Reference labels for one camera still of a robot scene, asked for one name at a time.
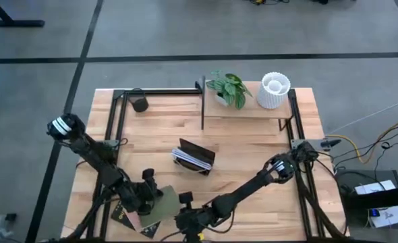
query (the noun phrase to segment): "gray floor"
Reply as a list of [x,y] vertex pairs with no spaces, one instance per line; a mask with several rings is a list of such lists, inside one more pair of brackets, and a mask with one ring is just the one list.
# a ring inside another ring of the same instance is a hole
[[[79,57],[96,0],[0,4],[15,18],[46,21],[41,29],[0,29],[0,58]],[[292,0],[256,7],[242,0],[105,0],[88,56],[370,52],[398,52],[393,1],[319,5]],[[0,64],[0,213],[19,214],[13,229],[20,241],[53,144],[46,124],[63,111],[75,68],[74,63]],[[87,119],[95,88],[193,87],[199,76],[214,70],[234,72],[244,80],[278,71],[294,87],[312,87],[325,132],[398,103],[398,58],[87,63],[73,112]],[[394,107],[336,133],[362,146],[397,120]],[[333,154],[348,149],[342,142]],[[62,150],[38,240],[59,236],[77,160]],[[345,166],[372,169],[374,163],[353,160]],[[378,168],[398,171],[398,146]],[[398,242],[398,229],[353,227],[351,232],[359,239]]]

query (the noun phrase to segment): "white vase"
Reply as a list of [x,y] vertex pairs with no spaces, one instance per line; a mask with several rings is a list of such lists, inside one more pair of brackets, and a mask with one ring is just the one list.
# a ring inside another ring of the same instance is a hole
[[220,97],[218,94],[215,94],[215,100],[224,106],[229,106],[226,100],[223,97]]
[[275,109],[283,103],[291,88],[289,78],[278,72],[265,74],[260,84],[257,100],[266,109]]

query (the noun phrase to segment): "wooden table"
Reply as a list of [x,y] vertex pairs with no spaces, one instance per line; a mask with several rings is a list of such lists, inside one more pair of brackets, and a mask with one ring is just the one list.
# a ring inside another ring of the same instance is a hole
[[[322,124],[312,89],[295,90],[306,138],[323,138]],[[104,138],[112,94],[111,89],[98,89],[94,94],[86,132],[95,140]],[[155,179],[160,187],[172,185],[178,193],[192,191],[194,207],[203,205],[219,194],[232,192],[253,177],[270,157],[289,150],[285,130],[276,132],[275,135],[228,135],[219,129],[215,129],[213,134],[210,131],[205,132],[206,127],[205,130],[201,130],[202,101],[199,95],[148,96],[147,99],[150,106],[144,113],[136,113],[131,105],[127,105],[123,137],[128,138],[129,142],[121,147],[118,166],[125,169],[131,179],[138,181],[141,181],[143,169],[154,168]],[[215,164],[208,177],[189,173],[174,164],[170,152],[179,146],[179,138],[216,152]],[[328,157],[320,158],[331,168]],[[314,166],[313,175],[320,206],[337,228],[342,230],[345,216],[335,181],[319,164]],[[90,208],[95,182],[96,172],[91,166],[86,163],[79,166],[62,236],[72,232],[72,228],[77,226]],[[316,232],[310,206],[309,212],[313,232]],[[229,222],[230,220],[217,229],[226,229]],[[97,218],[96,233],[100,228],[99,223],[100,220]],[[165,220],[154,240],[160,240],[175,231],[175,221]],[[204,234],[207,240],[305,240],[295,179],[283,185],[271,184],[241,202],[229,233],[222,235],[205,230]],[[182,236],[178,235],[169,240],[181,239]],[[110,219],[106,240],[149,239]]]

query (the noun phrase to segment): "potted plant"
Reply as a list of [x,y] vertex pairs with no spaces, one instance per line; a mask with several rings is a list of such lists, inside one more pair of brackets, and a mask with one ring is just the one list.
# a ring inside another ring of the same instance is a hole
[[241,109],[246,104],[246,96],[252,93],[242,83],[242,80],[235,74],[220,75],[220,72],[212,73],[215,79],[208,81],[206,86],[217,91],[215,99],[224,106],[230,106],[235,103],[236,109]]

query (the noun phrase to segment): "black mug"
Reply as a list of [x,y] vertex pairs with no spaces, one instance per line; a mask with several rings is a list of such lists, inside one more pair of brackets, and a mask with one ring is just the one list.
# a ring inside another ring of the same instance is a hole
[[129,102],[133,105],[133,109],[136,112],[143,112],[148,109],[148,101],[145,97],[145,92],[140,88],[134,88],[128,95]]

